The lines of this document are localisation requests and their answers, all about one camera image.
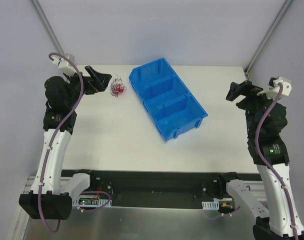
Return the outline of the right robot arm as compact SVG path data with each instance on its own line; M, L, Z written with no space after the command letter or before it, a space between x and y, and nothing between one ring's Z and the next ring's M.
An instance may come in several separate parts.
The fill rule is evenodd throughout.
M264 207L235 172L223 173L217 180L216 198L230 196L235 208L253 221L257 240L304 240L304 225L297 212L290 182L290 159L280 133L286 127L286 107L278 101L289 96L290 80L271 78L264 90L249 80L232 82L226 100L245 111L248 151L259 171L267 198Z

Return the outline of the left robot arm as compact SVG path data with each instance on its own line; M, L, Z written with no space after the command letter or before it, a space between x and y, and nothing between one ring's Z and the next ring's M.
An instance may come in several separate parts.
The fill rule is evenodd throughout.
M32 219L66 220L73 201L82 192L91 195L99 189L91 170L78 170L65 185L61 185L64 156L77 117L74 106L79 104L83 95L104 92L112 78L110 74L97 72L89 65L85 70L88 76L81 73L52 76L44 83L47 101L42 155L29 192L19 197L20 207Z

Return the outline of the blue three-compartment bin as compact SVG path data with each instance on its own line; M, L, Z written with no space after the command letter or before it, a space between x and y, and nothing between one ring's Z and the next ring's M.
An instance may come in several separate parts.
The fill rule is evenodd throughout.
M165 58L135 67L129 81L165 142L208 116Z

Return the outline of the left aluminium frame post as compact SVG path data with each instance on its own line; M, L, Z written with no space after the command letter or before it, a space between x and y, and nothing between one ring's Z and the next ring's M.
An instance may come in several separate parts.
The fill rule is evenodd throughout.
M51 44L53 45L54 49L59 53L59 54L62 54L64 55L64 50L40 4L40 2L38 0L30 0L29 1L31 6L33 7L40 23L42 24L44 30L45 30L45 33L46 35L48 36Z

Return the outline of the aluminium frame post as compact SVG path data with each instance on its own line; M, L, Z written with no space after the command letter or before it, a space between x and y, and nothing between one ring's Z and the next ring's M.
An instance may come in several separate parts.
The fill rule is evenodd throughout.
M59 54L62 54L64 55L64 50L40 4L40 2L38 0L30 0L29 1L31 6L33 7L40 23L42 24L44 30L45 30L45 33L46 35L48 36L51 44L53 45L54 49L59 53Z
M258 47L256 48L254 54L252 55L249 63L244 68L245 76L248 76L251 69L255 65L256 61L259 59L260 55L262 54L263 50L268 45L270 39L272 38L273 34L275 33L276 29L282 22L283 18L285 17L286 13L289 11L290 7L294 3L294 0L285 0L280 9L278 10L276 16L274 17L273 21L271 22L270 26L268 27L266 33L264 34L262 40L260 41Z

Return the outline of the right aluminium frame post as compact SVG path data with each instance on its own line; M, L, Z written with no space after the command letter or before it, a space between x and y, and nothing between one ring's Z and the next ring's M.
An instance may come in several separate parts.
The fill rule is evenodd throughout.
M273 34L275 33L276 29L282 22L283 18L285 17L286 13L289 11L290 7L294 3L294 0L285 0L280 9L278 10L276 16L274 17L273 21L271 22L270 26L268 27L266 33L264 34L262 40L260 41L258 47L256 48L254 54L252 55L249 63L244 68L245 76L248 76L251 69L255 65L256 61L259 59L260 55L262 54L263 50L268 45L270 39L272 38Z

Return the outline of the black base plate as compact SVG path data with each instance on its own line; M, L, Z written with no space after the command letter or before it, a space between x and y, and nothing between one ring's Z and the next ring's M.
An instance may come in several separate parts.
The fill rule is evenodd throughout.
M223 185L243 180L252 190L257 173L197 173L86 170L91 184L77 198L108 199L112 207L202 209L202 202L231 200Z

